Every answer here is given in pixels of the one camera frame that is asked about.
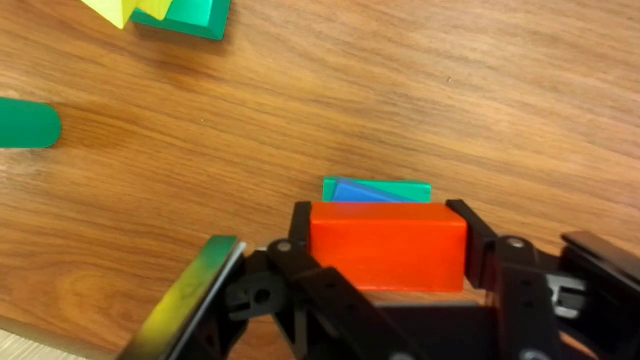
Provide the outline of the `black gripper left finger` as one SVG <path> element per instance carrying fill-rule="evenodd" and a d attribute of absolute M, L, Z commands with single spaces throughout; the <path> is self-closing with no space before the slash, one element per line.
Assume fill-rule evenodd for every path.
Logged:
<path fill-rule="evenodd" d="M 312 203 L 297 201 L 286 238 L 243 260 L 226 286 L 235 322 L 273 316 L 297 360 L 426 360 L 337 267 L 311 256 Z"/>

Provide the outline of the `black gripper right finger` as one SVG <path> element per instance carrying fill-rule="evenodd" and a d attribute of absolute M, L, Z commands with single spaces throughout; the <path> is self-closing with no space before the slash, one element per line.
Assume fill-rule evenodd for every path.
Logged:
<path fill-rule="evenodd" d="M 586 230 L 562 233 L 558 256 L 496 233 L 464 200 L 446 205 L 468 223 L 466 277 L 496 309 L 502 360 L 640 360 L 640 257 Z"/>

